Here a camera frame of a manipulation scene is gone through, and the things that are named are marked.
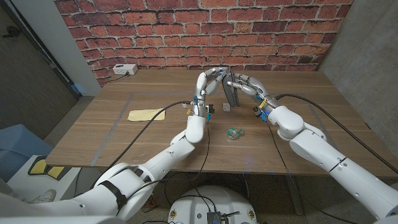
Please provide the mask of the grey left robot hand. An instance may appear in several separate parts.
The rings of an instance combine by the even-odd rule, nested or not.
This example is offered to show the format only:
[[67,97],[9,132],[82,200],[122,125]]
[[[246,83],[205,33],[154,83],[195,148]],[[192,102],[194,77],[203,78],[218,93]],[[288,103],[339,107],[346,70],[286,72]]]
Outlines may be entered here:
[[218,88],[222,79],[227,74],[227,67],[214,67],[204,72],[198,77],[194,96],[194,105],[192,110],[195,116],[205,117],[207,110],[205,108],[205,98],[207,95],[212,95]]

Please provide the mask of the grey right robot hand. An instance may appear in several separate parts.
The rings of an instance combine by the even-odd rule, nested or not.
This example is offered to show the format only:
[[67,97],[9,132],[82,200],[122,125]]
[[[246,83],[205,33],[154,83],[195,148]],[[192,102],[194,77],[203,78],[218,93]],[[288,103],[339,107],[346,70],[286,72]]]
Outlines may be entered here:
[[249,95],[258,103],[258,108],[267,116],[280,106],[277,100],[270,96],[265,86],[257,78],[240,73],[235,73],[231,77],[233,79],[231,81],[228,80],[226,84],[235,89],[240,89],[243,93]]

